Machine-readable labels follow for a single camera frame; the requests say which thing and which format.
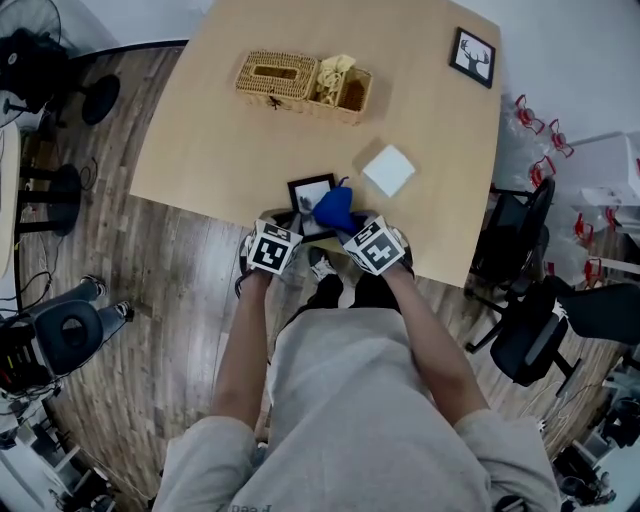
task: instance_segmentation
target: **white sneaker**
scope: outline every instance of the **white sneaker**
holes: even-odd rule
[[[336,269],[333,268],[329,261],[329,254],[324,249],[319,247],[312,247],[309,249],[309,266],[311,272],[316,276],[318,282],[322,281],[327,276],[337,276]]]

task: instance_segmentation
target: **deer head picture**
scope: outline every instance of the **deer head picture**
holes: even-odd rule
[[[482,60],[478,58],[478,54],[476,54],[475,57],[472,57],[471,54],[467,51],[468,45],[469,41],[467,39],[463,39],[462,41],[460,41],[460,49],[462,50],[462,53],[464,53],[464,56],[469,59],[469,71],[475,73],[476,75],[479,75],[480,73],[478,73],[478,63],[489,64],[489,54],[486,52],[486,50],[482,50],[482,53],[484,54]]]
[[[493,46],[458,28],[449,64],[491,88],[495,53]]]

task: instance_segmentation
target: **black picture frame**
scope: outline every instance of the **black picture frame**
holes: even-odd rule
[[[329,190],[335,188],[336,182],[333,174],[322,174],[320,176],[313,176],[311,178],[305,178],[302,180],[290,181],[287,183],[287,187],[289,187],[289,197],[291,198],[291,206],[293,210],[298,213],[302,213],[300,205],[298,204],[298,195],[296,194],[296,189],[300,187],[304,187],[306,185],[312,185],[313,183],[323,183],[328,182]],[[304,232],[304,223],[300,223],[300,232],[298,233],[302,235],[304,238],[302,239],[302,243],[314,242],[316,240],[324,240],[325,238],[333,238],[335,236],[335,232],[331,228],[327,228],[326,231],[322,233],[315,233],[313,235],[307,235]]]
[[[466,34],[467,36],[475,39],[477,42],[485,45],[487,48],[491,50],[491,55],[490,55],[491,60],[489,61],[489,78],[488,79],[485,79],[483,76],[479,75],[478,73],[475,73],[465,67],[460,66],[456,62],[456,58],[458,56],[458,50],[460,48],[460,41],[462,39],[463,34]],[[495,63],[496,63],[496,49],[492,45],[480,39],[478,36],[473,35],[471,32],[463,29],[462,27],[458,27],[456,29],[456,34],[455,34],[455,37],[453,38],[453,46],[451,48],[451,57],[449,58],[449,66],[460,71],[460,73],[467,75],[469,78],[474,79],[476,82],[484,85],[487,89],[491,89],[493,85],[493,70],[495,68]]]

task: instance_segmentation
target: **person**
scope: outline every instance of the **person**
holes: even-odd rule
[[[559,510],[535,421],[489,409],[410,258],[363,274],[354,304],[338,309],[328,254],[308,257],[317,291],[278,335],[270,366],[271,276],[242,283],[211,416],[170,441],[153,510],[477,512],[510,497],[524,503],[513,510]],[[270,437],[255,467],[265,378]]]

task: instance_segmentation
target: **white wall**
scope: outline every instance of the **white wall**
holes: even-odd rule
[[[602,471],[608,471],[616,499],[607,512],[627,512],[640,498],[640,442],[622,450],[614,450],[602,462]]]
[[[214,0],[53,0],[72,56],[190,39]]]
[[[12,512],[54,511],[49,489],[62,492],[46,477],[37,456],[21,443],[0,452],[0,499]]]
[[[636,0],[456,0],[500,25],[506,84],[569,140],[640,128]]]

